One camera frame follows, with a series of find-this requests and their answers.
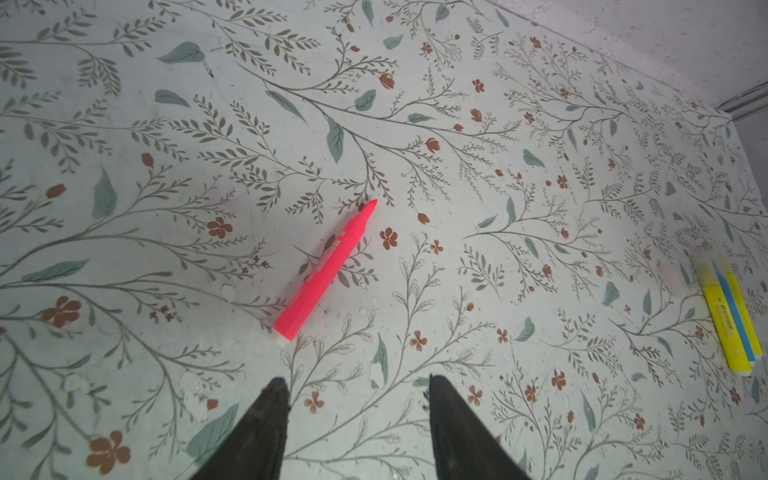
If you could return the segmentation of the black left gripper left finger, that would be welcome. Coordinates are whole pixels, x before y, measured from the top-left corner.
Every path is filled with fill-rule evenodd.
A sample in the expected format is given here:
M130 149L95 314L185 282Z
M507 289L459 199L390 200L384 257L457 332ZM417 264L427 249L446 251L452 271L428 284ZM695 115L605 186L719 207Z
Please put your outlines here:
M288 385L275 377L192 479L279 479L289 412Z

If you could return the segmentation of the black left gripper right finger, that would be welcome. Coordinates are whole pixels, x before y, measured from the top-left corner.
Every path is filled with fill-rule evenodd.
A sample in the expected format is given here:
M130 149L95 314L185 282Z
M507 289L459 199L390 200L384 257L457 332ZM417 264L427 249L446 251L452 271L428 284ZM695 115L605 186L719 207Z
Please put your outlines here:
M437 478L526 479L450 381L429 378L429 423Z

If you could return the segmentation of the pink highlighter pen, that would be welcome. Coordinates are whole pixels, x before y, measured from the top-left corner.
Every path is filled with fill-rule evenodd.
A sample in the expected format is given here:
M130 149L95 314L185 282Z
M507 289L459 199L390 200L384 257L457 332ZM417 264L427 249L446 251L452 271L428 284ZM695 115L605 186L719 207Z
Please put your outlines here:
M283 339L293 341L310 318L365 234L367 224L376 210L377 203L377 200L368 202L360 213L347 222L325 250L286 309L281 313L273 326L273 330Z

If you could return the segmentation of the yellow highlighter pen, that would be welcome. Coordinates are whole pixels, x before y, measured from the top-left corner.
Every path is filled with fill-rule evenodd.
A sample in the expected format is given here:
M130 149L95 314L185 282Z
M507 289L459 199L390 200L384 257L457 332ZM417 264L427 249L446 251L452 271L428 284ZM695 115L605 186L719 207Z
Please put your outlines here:
M704 261L697 261L695 270L729 369L738 376L750 375L752 366L716 270Z
M744 330L742 340L745 350L747 351L750 361L754 363L763 356L763 350L760 345L756 328L752 322L741 285L732 268L731 262L724 255L719 257L719 261L728 282L730 297L734 300L735 307L733 307L733 309L738 309L739 325Z

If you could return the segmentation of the blue highlighter pen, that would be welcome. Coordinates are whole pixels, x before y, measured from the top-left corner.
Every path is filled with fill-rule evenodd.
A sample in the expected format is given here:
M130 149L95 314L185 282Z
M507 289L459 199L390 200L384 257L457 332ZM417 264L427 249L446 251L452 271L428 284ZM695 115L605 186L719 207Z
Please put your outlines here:
M735 307L734 300L730 297L730 291L729 291L729 288L728 288L728 282L726 280L726 277L725 277L725 274L723 272L723 269L722 269L722 267L720 265L719 257L718 257L717 260L713 261L713 266L714 266L715 272L716 272L716 274L718 276L718 280L719 280L719 282L721 284L721 288L723 289L723 292L725 294L726 301L727 301L727 304L729 306L730 314L731 314L731 317L733 318L736 330L738 331L739 339L740 339L740 341L742 343L742 346L744 348L744 351L745 351L745 354L746 354L746 358L749 361L750 366L753 367L757 360L754 363L752 363L750 361L750 359L748 358L747 351L745 350L745 346L744 346L744 343L743 343L743 340L742 340L742 335L744 334L744 330L739 325L738 309L733 309L733 307Z

